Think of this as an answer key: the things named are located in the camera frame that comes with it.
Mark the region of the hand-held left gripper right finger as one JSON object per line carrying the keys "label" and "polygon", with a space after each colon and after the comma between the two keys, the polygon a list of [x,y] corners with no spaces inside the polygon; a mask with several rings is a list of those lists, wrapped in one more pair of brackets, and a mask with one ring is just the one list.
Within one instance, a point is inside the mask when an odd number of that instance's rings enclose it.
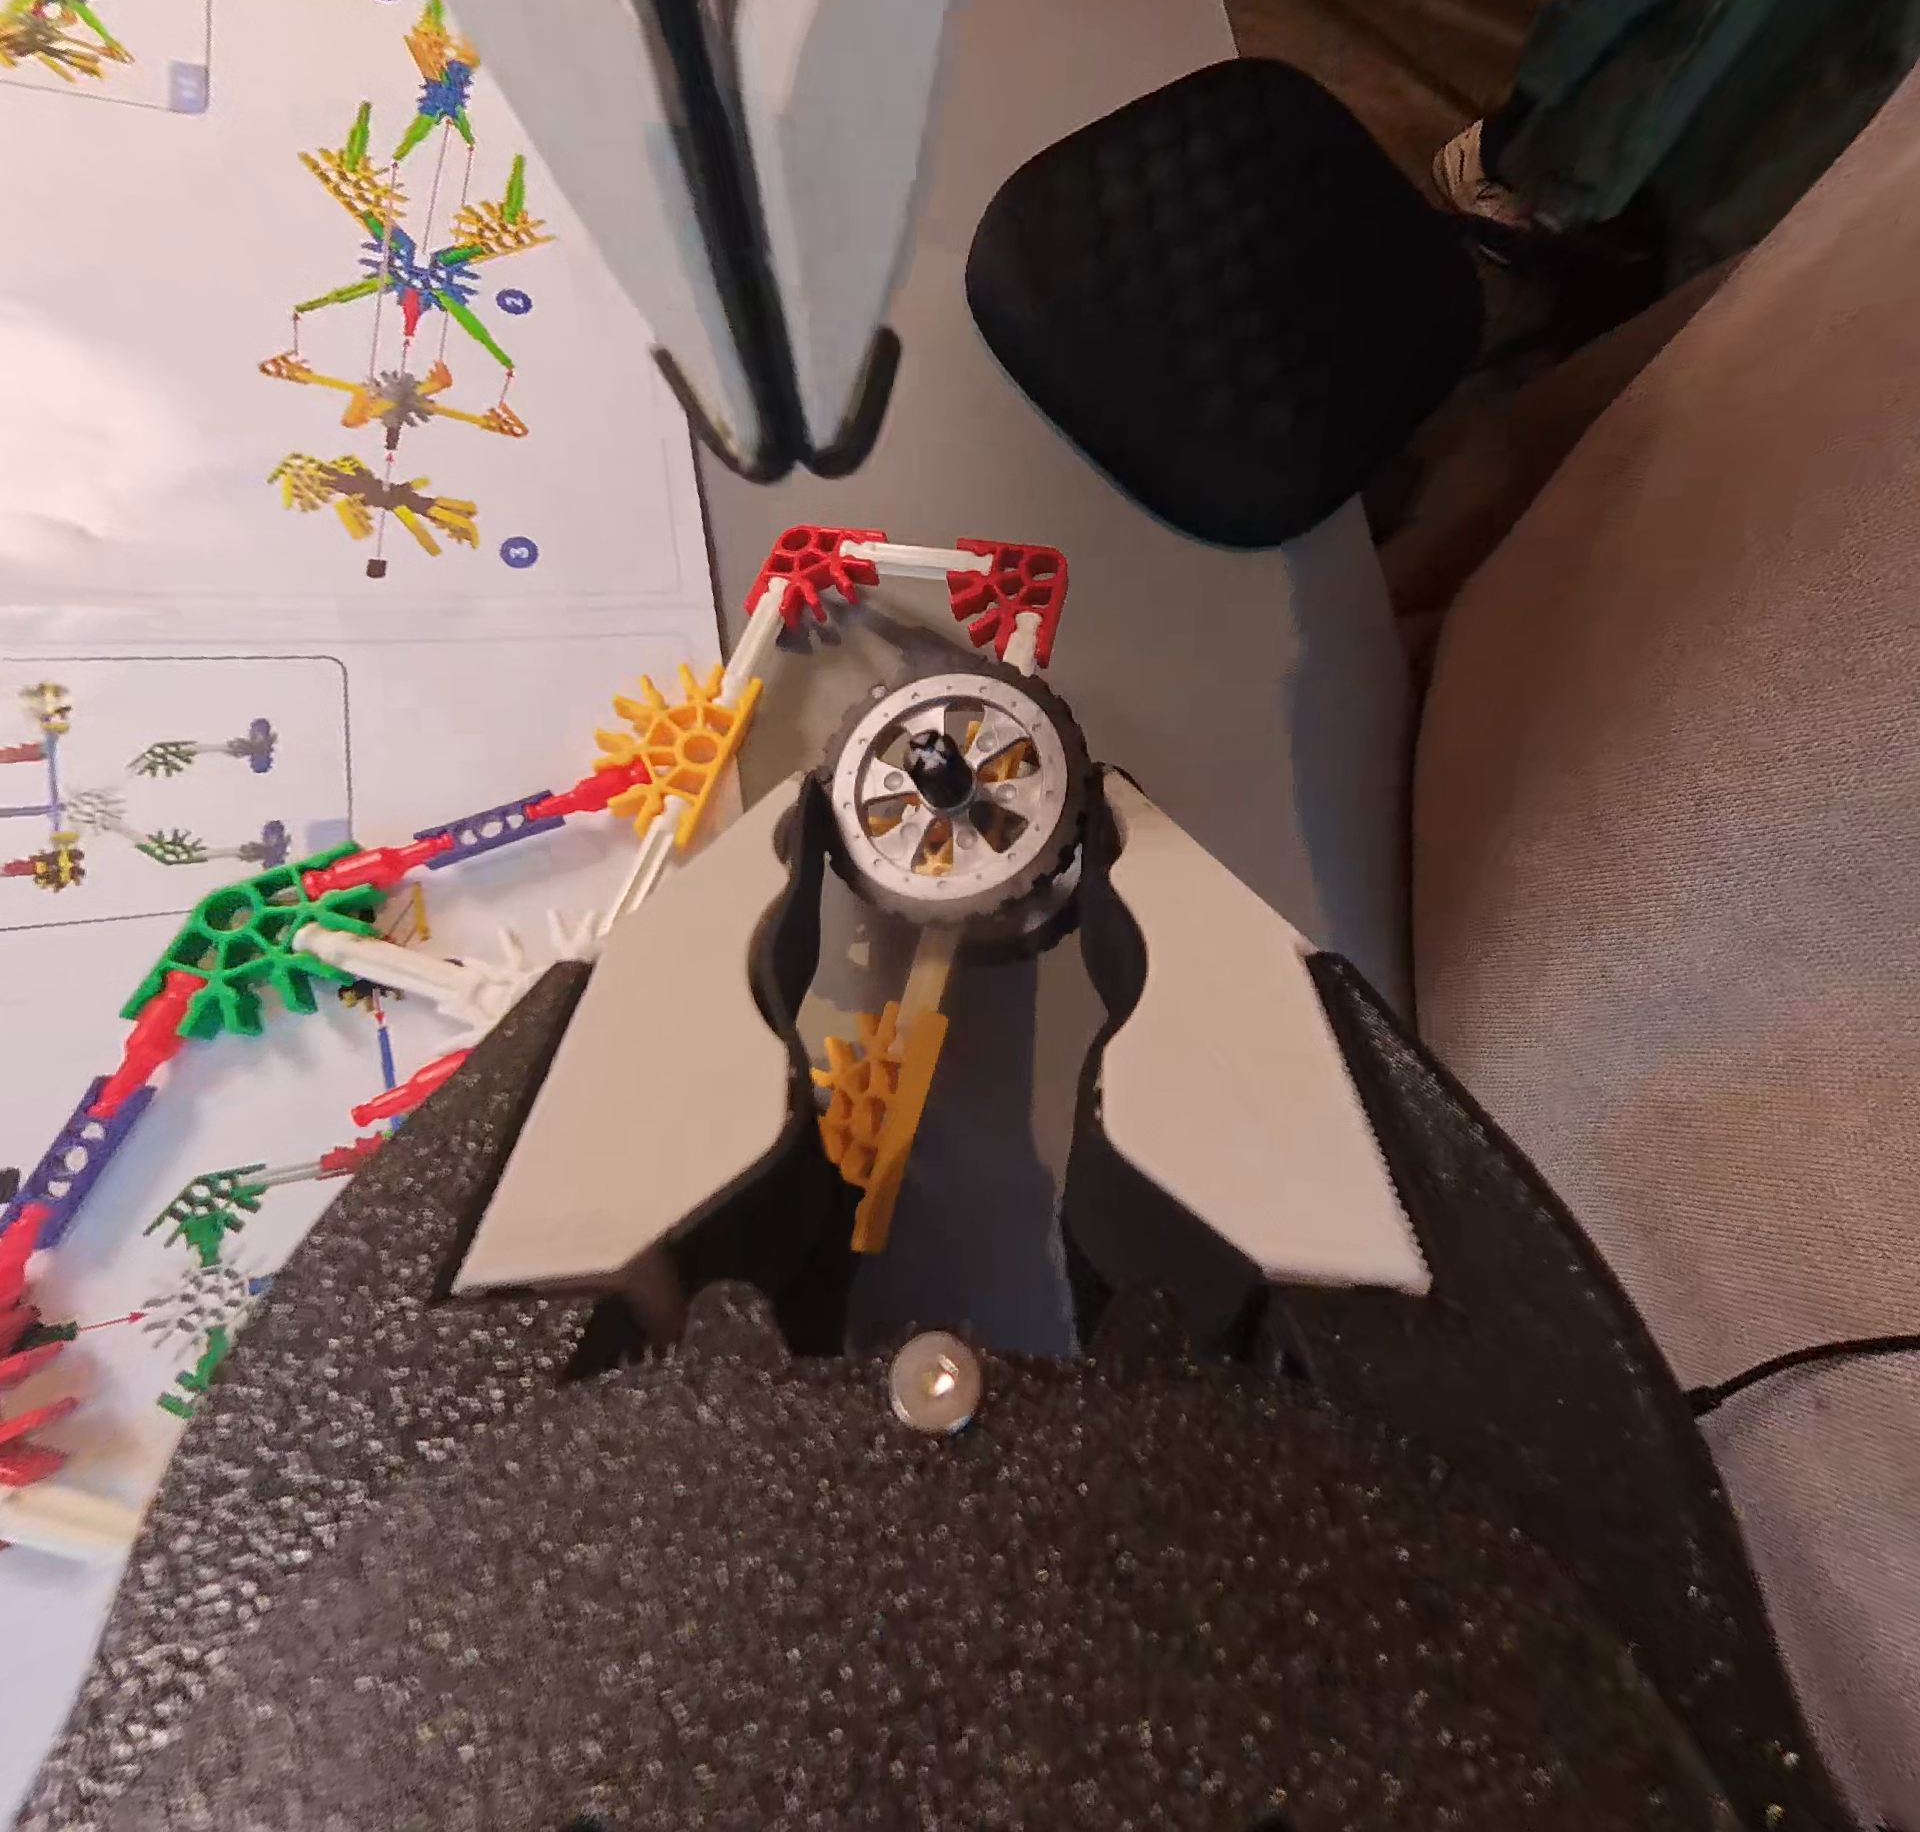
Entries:
{"label": "hand-held left gripper right finger", "polygon": [[1197,1347],[1236,1347],[1278,1292],[1426,1297],[1314,944],[1119,767],[1094,773],[1074,906],[1099,1009],[1065,1169],[1078,1343],[1132,1292]]}

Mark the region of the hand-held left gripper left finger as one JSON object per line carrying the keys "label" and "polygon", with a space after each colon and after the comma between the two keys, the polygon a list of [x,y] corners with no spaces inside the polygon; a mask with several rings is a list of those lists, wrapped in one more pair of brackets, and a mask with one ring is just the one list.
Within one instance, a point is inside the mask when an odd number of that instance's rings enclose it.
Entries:
{"label": "hand-held left gripper left finger", "polygon": [[623,1295],[665,1345],[702,1288],[744,1282],[792,1351],[844,1351],[856,1192],[798,1027],[831,831],[825,790],[790,777],[610,929],[454,1295]]}

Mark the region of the black rounded object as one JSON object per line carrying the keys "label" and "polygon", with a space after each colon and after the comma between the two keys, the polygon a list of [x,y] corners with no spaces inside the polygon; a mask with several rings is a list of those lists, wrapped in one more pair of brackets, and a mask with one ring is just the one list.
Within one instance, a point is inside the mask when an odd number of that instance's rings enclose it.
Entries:
{"label": "black rounded object", "polygon": [[1305,70],[1234,57],[1046,145],[967,251],[973,322],[1144,510],[1236,548],[1318,525],[1451,395],[1476,262]]}

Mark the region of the colourful construction toy model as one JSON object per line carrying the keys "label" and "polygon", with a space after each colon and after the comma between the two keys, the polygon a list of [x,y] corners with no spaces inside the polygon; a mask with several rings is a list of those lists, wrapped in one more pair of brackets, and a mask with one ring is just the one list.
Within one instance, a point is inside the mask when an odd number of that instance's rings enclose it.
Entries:
{"label": "colourful construction toy model", "polygon": [[[796,627],[804,610],[825,621],[821,589],[852,604],[882,577],[940,573],[952,616],[971,643],[990,646],[994,658],[1030,677],[1051,656],[1067,570],[1065,554],[1049,545],[959,539],[953,546],[925,546],[875,529],[788,527],[748,593],[746,635],[733,660],[704,679],[681,664],[671,698],[650,677],[640,677],[637,696],[616,696],[623,729],[596,735],[594,769],[573,785],[448,819],[404,844],[362,848],[347,838],[207,892],[120,1005],[130,1028],[112,1071],[88,1086],[24,1180],[16,1171],[3,1173],[3,1403],[76,1336],[43,1324],[28,1301],[30,1267],[63,1238],[153,1101],[153,1075],[182,1044],[220,1032],[258,1034],[262,986],[287,1009],[312,1011],[314,984],[356,980],[374,994],[385,988],[427,998],[466,1025],[464,1042],[456,1038],[447,1053],[351,1111],[356,1126],[379,1126],[374,1134],[308,1163],[272,1171],[249,1165],[237,1174],[195,1178],[168,1199],[157,1222],[172,1224],[201,1269],[218,1269],[222,1240],[266,1190],[352,1174],[385,1142],[385,1123],[429,1098],[537,977],[518,963],[504,973],[470,971],[377,934],[377,908],[391,886],[422,869],[445,869],[550,833],[575,813],[610,810],[631,821],[639,850],[604,929],[637,908],[667,865],[690,856],[721,777],[748,735],[777,637]],[[948,1025],[938,998],[953,956],[953,944],[923,940],[905,994],[886,1002],[879,1017],[861,1019],[852,1044],[829,1040],[829,1065],[811,1075],[829,1094],[819,1117],[825,1155],[859,1190],[850,1240],[856,1253],[880,1253],[888,1242]],[[51,1484],[68,1453],[36,1434],[74,1405],[68,1395],[3,1418],[3,1549],[93,1559],[116,1557],[132,1541],[137,1516],[128,1505]]]}

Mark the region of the white instruction sheet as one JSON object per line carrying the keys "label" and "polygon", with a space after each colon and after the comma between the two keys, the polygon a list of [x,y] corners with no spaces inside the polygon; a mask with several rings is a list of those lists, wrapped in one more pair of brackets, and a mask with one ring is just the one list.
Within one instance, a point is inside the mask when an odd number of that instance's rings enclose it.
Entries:
{"label": "white instruction sheet", "polygon": [[[617,694],[717,658],[694,475],[448,0],[3,0],[3,1173],[112,1071],[207,892],[562,790]],[[374,929],[541,975],[631,846],[575,813],[412,873]],[[314,994],[182,1044],[34,1259],[76,1336],[3,1418],[76,1399],[36,1434],[51,1484],[151,1507],[299,1242],[431,1096],[352,1174],[266,1190],[218,1269],[168,1199],[374,1134],[351,1111],[464,1042],[427,998]],[[3,1549],[3,1822],[130,1583],[128,1547]]]}

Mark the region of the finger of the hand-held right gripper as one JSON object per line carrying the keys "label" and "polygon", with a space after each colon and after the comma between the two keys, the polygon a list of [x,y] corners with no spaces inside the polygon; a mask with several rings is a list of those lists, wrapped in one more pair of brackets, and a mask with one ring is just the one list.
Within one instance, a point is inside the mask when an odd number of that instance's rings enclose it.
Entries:
{"label": "finger of the hand-held right gripper", "polygon": [[792,470],[796,385],[704,0],[448,1],[696,435],[742,477]]}
{"label": "finger of the hand-held right gripper", "polygon": [[735,0],[733,86],[783,358],[794,460],[871,449],[898,343],[886,316],[957,0]]}

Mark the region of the person's upper body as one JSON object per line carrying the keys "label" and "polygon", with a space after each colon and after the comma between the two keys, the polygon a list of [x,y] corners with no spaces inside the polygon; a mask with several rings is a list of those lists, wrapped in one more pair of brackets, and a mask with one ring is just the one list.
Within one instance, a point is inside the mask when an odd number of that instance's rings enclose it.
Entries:
{"label": "person's upper body", "polygon": [[1917,1320],[1917,82],[1526,383],[1412,771],[1428,1046],[1700,1388]]}

